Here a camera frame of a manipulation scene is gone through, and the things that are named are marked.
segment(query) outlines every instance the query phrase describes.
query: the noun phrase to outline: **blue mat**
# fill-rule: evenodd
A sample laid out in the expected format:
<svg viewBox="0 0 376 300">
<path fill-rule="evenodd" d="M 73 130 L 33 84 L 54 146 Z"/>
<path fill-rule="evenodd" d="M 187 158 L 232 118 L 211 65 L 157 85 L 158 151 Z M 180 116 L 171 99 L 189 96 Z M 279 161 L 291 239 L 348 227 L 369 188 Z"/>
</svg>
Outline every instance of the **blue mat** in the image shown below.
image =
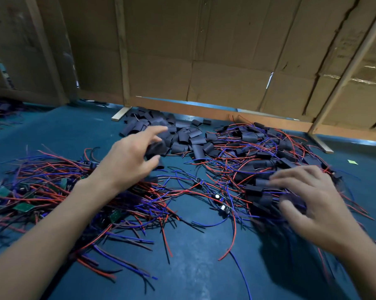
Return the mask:
<svg viewBox="0 0 376 300">
<path fill-rule="evenodd" d="M 26 122 L 13 132 L 0 138 L 0 162 L 35 155 L 36 150 L 47 149 L 69 159 L 78 159 L 84 148 L 100 146 L 97 158 L 101 159 L 111 145 L 120 139 L 124 123 L 110 120 L 115 110 L 94 106 L 63 106 Z M 225 122 L 213 121 L 215 127 Z M 376 147 L 330 141 L 333 155 L 320 156 L 343 174 L 345 182 L 356 201 L 376 220 Z M 348 163 L 348 159 L 359 165 Z M 184 164 L 190 158 L 166 157 L 165 166 L 176 166 L 191 174 L 196 167 Z M 0 164 L 3 173 L 14 168 Z M 206 180 L 200 168 L 198 176 Z M 217 212 L 199 199 L 183 196 L 171 202 L 170 207 L 187 221 L 215 224 L 222 219 Z M 376 239 L 376 221 L 358 217 L 370 235 Z M 146 239 L 155 242 L 153 252 L 121 242 L 106 242 L 104 248 L 115 255 L 147 269 L 159 280 L 151 280 L 153 290 L 134 273 L 123 270 L 114 284 L 78 263 L 65 265 L 44 298 L 56 299 L 248 299 L 242 275 L 231 256 L 218 262 L 232 240 L 232 224 L 210 227 L 200 233 L 182 222 L 177 228 L 165 227 L 167 241 L 173 257 L 167 259 L 160 230 L 150 230 Z M 11 238 L 19 235 L 7 232 Z M 8 240 L 0 243 L 0 252 Z M 290 242 L 277 230 L 261 234 L 248 224 L 238 227 L 232 249 L 249 283 L 253 299 L 358 299 L 349 277 L 341 267 L 333 268 L 336 280 L 328 283 L 315 248 L 299 237 Z M 103 268 L 114 268 L 105 258 L 90 254 Z"/>
</svg>

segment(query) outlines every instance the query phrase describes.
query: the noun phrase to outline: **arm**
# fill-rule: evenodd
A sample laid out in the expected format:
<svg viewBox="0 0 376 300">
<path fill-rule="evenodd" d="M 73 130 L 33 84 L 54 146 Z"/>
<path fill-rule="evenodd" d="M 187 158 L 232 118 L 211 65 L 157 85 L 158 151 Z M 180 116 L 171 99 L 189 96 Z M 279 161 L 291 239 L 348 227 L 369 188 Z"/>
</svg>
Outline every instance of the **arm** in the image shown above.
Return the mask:
<svg viewBox="0 0 376 300">
<path fill-rule="evenodd" d="M 147 176 L 159 156 L 144 161 L 146 147 L 164 126 L 116 142 L 109 154 L 48 216 L 0 255 L 0 300 L 38 299 L 91 218 L 116 194 Z"/>
<path fill-rule="evenodd" d="M 283 198 L 280 210 L 295 232 L 339 258 L 363 299 L 376 299 L 376 245 L 356 222 L 330 176 L 317 166 L 298 166 L 277 172 L 269 184 L 287 188 L 306 202 L 306 215 Z"/>
</svg>

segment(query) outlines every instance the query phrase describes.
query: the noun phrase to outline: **forearm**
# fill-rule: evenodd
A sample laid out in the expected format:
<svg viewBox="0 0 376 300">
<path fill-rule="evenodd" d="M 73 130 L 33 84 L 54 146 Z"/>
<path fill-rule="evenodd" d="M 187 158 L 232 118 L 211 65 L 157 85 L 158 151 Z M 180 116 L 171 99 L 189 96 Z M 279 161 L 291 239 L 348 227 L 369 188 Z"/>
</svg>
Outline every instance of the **forearm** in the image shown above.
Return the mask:
<svg viewBox="0 0 376 300">
<path fill-rule="evenodd" d="M 376 245 L 367 237 L 340 260 L 363 300 L 376 300 Z"/>
<path fill-rule="evenodd" d="M 31 300 L 42 295 L 106 200 L 98 196 L 100 191 L 89 183 L 77 183 L 64 202 L 0 255 L 0 300 Z"/>
</svg>

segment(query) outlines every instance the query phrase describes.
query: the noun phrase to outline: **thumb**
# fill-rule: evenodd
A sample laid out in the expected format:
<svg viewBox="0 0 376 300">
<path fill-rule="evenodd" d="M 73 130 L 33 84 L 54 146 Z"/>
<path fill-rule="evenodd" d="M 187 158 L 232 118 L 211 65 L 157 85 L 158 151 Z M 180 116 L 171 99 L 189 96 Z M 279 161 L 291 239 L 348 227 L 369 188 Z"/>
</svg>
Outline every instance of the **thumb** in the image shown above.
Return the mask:
<svg viewBox="0 0 376 300">
<path fill-rule="evenodd" d="M 160 155 L 153 156 L 150 158 L 150 160 L 145 161 L 143 169 L 144 171 L 149 174 L 151 171 L 153 171 L 156 166 L 159 165 Z"/>
<path fill-rule="evenodd" d="M 313 225 L 313 220 L 302 215 L 300 211 L 287 199 L 280 199 L 280 211 L 285 219 L 288 221 L 293 230 L 305 237 L 309 232 L 310 227 Z"/>
</svg>

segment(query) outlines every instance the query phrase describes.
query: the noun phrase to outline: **hand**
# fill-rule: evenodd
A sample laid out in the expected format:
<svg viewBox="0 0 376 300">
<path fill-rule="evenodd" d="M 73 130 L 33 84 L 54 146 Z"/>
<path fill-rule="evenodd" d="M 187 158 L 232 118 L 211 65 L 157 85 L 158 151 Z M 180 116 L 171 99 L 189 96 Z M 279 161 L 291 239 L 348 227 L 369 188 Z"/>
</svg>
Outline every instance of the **hand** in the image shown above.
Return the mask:
<svg viewBox="0 0 376 300">
<path fill-rule="evenodd" d="M 109 195 L 113 197 L 133 186 L 159 164 L 159 155 L 148 161 L 144 160 L 144 155 L 149 144 L 161 141 L 156 135 L 166 130 L 166 126 L 149 126 L 144 131 L 117 141 L 93 173 L 84 180 L 109 190 Z"/>
<path fill-rule="evenodd" d="M 317 166 L 278 171 L 270 177 L 269 185 L 287 188 L 305 201 L 306 215 L 283 197 L 280 210 L 293 230 L 316 246 L 342 257 L 351 248 L 371 241 L 346 207 L 330 176 Z"/>
</svg>

